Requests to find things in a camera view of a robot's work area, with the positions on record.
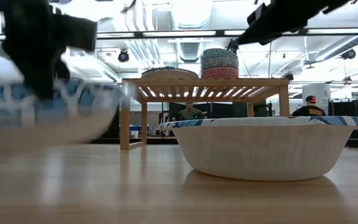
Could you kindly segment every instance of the paper bowl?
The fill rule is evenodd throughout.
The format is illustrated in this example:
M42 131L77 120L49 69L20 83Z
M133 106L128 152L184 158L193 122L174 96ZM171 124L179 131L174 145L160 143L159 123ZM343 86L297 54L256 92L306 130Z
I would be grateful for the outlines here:
M118 86L57 81L40 101L21 83L0 85L0 149L35 148L97 138L113 119Z
M196 170L244 180L303 180L335 165L358 118L226 118L160 124Z

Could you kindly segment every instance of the person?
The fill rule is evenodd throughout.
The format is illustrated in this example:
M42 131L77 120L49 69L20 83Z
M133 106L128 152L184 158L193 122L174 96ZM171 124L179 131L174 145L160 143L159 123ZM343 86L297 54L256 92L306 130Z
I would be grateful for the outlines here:
M178 119L179 120L190 120L194 117L202 117L202 112L196 108L193 108L193 103L186 103L186 109L179 111Z
M306 106L302 106L292 113L292 116L325 116L326 113L316 106L316 97L306 97Z

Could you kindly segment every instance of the wooden stand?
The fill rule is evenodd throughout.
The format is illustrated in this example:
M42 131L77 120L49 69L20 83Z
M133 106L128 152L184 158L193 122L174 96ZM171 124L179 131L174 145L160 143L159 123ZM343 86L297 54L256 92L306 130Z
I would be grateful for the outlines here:
M248 116L254 116L254 103L279 94L280 116L290 115L286 78L238 79L124 79L124 88L135 90L135 100L142 104L141 142L129 144L130 98L121 102L121 149L146 145L147 102L247 102Z

